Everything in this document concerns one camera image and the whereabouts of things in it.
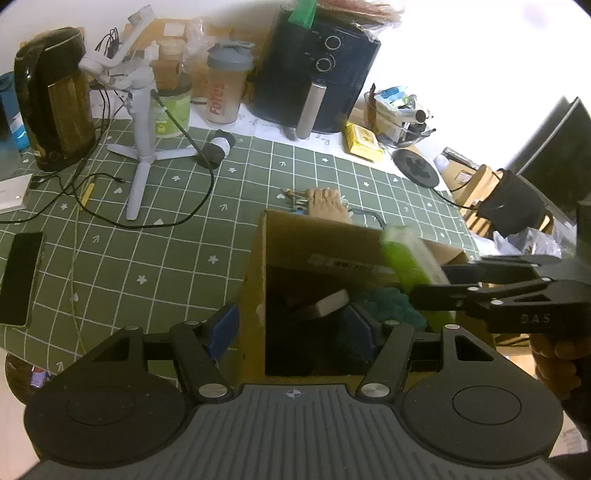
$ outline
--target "wall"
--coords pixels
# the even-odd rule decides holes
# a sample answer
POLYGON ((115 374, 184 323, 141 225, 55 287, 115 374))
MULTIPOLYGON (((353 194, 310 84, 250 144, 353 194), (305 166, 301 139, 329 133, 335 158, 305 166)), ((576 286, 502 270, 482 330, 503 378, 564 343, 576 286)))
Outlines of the wall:
MULTIPOLYGON (((146 0, 16 0, 0 17, 0 72, 18 43, 43 30, 82 25, 94 46, 146 0)), ((573 0, 406 0, 402 26, 381 35, 367 87, 407 85, 434 113, 427 156, 445 146, 494 168, 535 132, 561 95, 591 106, 586 46, 591 19, 573 0)), ((154 3, 161 17, 211 16, 270 24, 276 3, 254 0, 154 3)))

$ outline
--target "green lid jar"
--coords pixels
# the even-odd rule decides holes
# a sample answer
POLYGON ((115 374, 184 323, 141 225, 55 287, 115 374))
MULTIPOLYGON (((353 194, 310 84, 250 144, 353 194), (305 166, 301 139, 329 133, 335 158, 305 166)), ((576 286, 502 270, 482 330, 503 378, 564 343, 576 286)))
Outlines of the green lid jar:
MULTIPOLYGON (((191 76, 188 73, 182 72, 175 89, 160 89, 158 91, 162 103, 185 130, 189 128, 192 87, 191 76)), ((154 116, 154 134, 156 138, 172 138, 181 135, 181 131, 156 100, 152 99, 151 107, 154 116)))

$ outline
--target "phone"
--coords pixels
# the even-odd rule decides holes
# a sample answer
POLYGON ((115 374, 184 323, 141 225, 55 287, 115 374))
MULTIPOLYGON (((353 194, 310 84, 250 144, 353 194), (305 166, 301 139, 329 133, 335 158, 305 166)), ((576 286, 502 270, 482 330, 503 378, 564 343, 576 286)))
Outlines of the phone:
POLYGON ((28 325, 43 240, 43 232, 17 233, 14 236, 0 286, 0 324, 13 327, 28 325))

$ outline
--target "table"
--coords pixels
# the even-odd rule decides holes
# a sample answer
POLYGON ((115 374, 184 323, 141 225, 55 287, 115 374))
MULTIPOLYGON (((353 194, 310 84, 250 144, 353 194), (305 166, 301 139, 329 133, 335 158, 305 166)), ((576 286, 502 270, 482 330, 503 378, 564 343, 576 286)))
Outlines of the table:
MULTIPOLYGON (((212 131, 191 127, 201 146, 212 131)), ((115 120, 109 142, 133 144, 130 121, 115 120)), ((181 138, 159 140, 157 148, 188 146, 181 138)), ((30 153, 16 174, 38 172, 30 153)), ((87 171, 131 180, 135 162, 98 148, 87 171)), ((75 167, 63 172, 67 181, 75 167)), ((130 183, 99 178, 88 208, 120 223, 169 223, 190 213, 209 186, 209 173, 192 158, 159 161, 148 178, 143 207, 133 222, 125 220, 130 183)), ((266 208, 290 210, 281 189, 333 187, 352 206, 379 212, 387 223, 414 225, 424 238, 461 247, 478 257, 476 245, 457 209, 430 190, 391 173, 330 154, 255 137, 236 135, 236 145, 216 171, 213 195, 188 222, 173 228, 130 231, 110 226, 85 212, 79 215, 79 253, 74 272, 74 308, 87 349, 125 325, 163 332, 178 322, 204 320, 236 299, 248 265, 252 238, 266 208)), ((31 191, 28 210, 0 215, 22 219, 46 205, 60 191, 57 180, 31 191)), ((70 308, 66 281, 72 256, 77 203, 63 196, 32 222, 0 225, 0 271, 18 232, 43 230, 44 255, 27 329, 0 327, 0 346, 29 363, 59 372, 82 354, 70 308)), ((355 223, 378 228, 372 217, 355 223)), ((169 362, 150 371, 173 378, 169 362)))

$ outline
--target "yellow package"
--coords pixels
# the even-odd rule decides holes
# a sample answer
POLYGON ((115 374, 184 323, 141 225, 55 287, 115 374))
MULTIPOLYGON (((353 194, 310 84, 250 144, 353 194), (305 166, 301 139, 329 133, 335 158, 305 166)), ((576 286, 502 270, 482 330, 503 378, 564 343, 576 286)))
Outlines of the yellow package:
POLYGON ((347 122, 345 125, 345 137, 347 139, 349 151, 353 155, 357 155, 372 162, 382 161, 384 152, 378 144, 378 139, 375 138, 375 135, 371 130, 347 122))

